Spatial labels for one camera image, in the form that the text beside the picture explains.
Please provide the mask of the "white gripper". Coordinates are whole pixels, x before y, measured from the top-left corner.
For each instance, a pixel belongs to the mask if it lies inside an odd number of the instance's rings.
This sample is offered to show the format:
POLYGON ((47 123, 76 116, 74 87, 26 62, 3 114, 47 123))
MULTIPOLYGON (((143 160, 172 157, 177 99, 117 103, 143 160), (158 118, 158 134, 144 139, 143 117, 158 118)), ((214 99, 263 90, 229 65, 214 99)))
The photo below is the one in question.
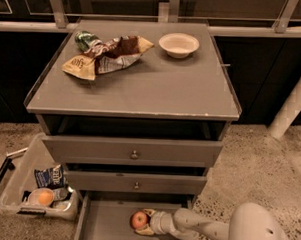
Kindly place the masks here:
POLYGON ((150 208, 143 209, 143 212, 150 217, 150 225, 146 224, 144 227, 136 229, 136 234, 152 236, 154 234, 173 234, 176 231, 171 213, 160 212, 150 208))

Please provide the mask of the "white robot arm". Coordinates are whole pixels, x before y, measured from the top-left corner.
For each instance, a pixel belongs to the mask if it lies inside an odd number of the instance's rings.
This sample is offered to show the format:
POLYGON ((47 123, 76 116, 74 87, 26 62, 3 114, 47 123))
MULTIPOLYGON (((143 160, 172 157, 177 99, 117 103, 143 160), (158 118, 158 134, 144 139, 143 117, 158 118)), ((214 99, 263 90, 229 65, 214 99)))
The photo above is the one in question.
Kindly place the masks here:
POLYGON ((232 125, 191 210, 151 211, 141 236, 178 240, 301 240, 301 139, 288 127, 232 125))

